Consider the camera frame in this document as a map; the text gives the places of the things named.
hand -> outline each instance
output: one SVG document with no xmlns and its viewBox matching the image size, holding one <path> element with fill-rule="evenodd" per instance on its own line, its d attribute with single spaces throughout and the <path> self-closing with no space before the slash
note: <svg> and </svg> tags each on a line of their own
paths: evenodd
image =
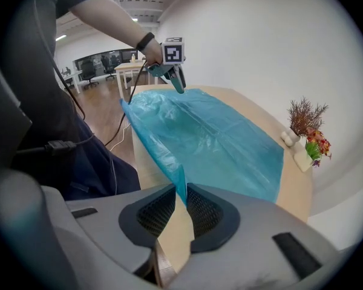
<svg viewBox="0 0 363 290">
<path fill-rule="evenodd" d="M 152 39 L 147 44 L 142 53 L 145 55 L 148 65 L 153 65 L 154 63 L 161 65 L 163 63 L 162 46 L 155 39 Z"/>
</svg>

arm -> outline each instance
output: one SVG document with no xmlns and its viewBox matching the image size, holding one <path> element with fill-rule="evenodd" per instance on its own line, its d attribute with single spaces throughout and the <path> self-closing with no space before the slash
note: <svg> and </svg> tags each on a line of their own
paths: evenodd
<svg viewBox="0 0 363 290">
<path fill-rule="evenodd" d="M 71 7 L 70 11 L 84 23 L 134 48 L 146 35 L 141 26 L 113 0 L 86 0 Z M 142 53 L 150 65 L 163 62 L 162 48 L 155 39 Z"/>
</svg>

person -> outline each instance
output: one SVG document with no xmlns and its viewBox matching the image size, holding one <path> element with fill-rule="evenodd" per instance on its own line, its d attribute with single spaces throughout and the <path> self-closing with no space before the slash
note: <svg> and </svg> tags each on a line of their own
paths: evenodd
<svg viewBox="0 0 363 290">
<path fill-rule="evenodd" d="M 49 57 L 55 51 L 56 18 L 68 11 L 134 48 L 140 44 L 148 63 L 162 63 L 160 44 L 148 38 L 112 0 L 24 0 L 8 26 L 0 52 L 0 68 L 20 108 L 32 121 L 19 150 L 44 147 L 52 140 L 78 143 L 92 136 L 70 96 L 57 84 Z M 96 198 L 140 188 L 136 170 L 109 153 L 96 137 L 59 156 L 16 155 L 11 167 L 33 176 L 41 185 L 57 188 L 65 199 Z"/>
</svg>

wooden table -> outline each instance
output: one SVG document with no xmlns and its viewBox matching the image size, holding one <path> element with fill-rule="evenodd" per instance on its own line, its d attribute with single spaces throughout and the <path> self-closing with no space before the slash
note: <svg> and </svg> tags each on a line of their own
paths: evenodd
<svg viewBox="0 0 363 290">
<path fill-rule="evenodd" d="M 276 204 L 300 220 L 307 222 L 312 201 L 312 170 L 310 169 L 306 173 L 301 172 L 293 160 L 295 151 L 303 149 L 303 147 L 299 143 L 293 148 L 287 147 L 280 138 L 280 134 L 285 130 L 285 127 L 264 109 L 233 89 L 188 86 L 188 89 L 192 88 L 200 88 L 202 91 L 233 107 L 241 115 L 259 126 L 284 149 L 283 172 Z M 135 93 L 149 89 L 174 88 L 171 85 L 138 86 Z M 136 133 L 133 132 L 132 134 L 141 188 L 146 189 L 169 183 L 168 178 L 152 160 Z M 175 212 L 159 237 L 160 245 L 176 272 L 179 272 L 187 262 L 190 254 L 189 243 L 192 240 L 194 240 L 194 231 L 191 218 L 182 200 L 177 196 Z"/>
<path fill-rule="evenodd" d="M 128 86 L 126 84 L 125 72 L 127 72 L 127 71 L 131 72 L 131 77 L 132 77 L 132 81 L 133 81 L 133 71 L 140 71 L 141 67 L 143 66 L 143 63 L 144 62 L 142 62 L 142 61 L 121 63 L 120 65 L 118 65 L 114 68 L 116 70 L 116 74 L 117 74 L 117 83 L 119 84 L 119 91 L 120 91 L 121 98 L 123 98 L 123 94 L 122 94 L 122 84 L 121 84 L 120 72 L 123 74 L 123 83 L 125 85 L 125 89 L 128 89 Z M 155 77 L 155 85 L 157 85 L 158 82 L 159 82 L 158 77 Z M 151 83 L 151 77 L 148 76 L 148 85 L 150 83 Z"/>
</svg>

wooden floor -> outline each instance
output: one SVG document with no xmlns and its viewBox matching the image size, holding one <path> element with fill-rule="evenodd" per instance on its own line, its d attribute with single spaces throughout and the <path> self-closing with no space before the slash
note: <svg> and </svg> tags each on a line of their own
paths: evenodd
<svg viewBox="0 0 363 290">
<path fill-rule="evenodd" d="M 128 87 L 133 85 L 135 80 L 136 78 L 134 77 L 133 80 L 128 83 Z M 119 103 L 121 96 L 116 78 L 108 80 L 102 79 L 98 82 L 99 84 L 96 87 L 92 87 L 87 90 L 84 90 L 83 86 L 80 86 L 80 94 L 78 94 L 75 89 L 71 89 L 71 92 L 75 95 L 79 104 L 86 113 L 85 121 L 87 125 L 89 125 L 90 129 L 94 132 L 97 138 L 99 138 L 103 143 L 106 143 L 117 131 L 123 111 Z M 147 84 L 148 79 L 144 72 L 139 78 L 137 85 Z M 130 91 L 130 88 L 123 88 L 125 100 L 129 100 Z M 108 149 L 111 149 L 116 143 L 122 140 L 123 128 L 127 127 L 127 125 L 129 125 L 129 121 L 125 118 L 119 134 L 108 145 Z M 130 127 L 125 131 L 124 141 L 116 146 L 112 152 L 136 168 L 132 143 L 132 130 Z M 175 277 L 176 273 L 159 244 L 157 244 L 156 251 L 160 270 L 160 279 L 162 280 L 162 286 L 166 286 L 172 278 Z"/>
</svg>

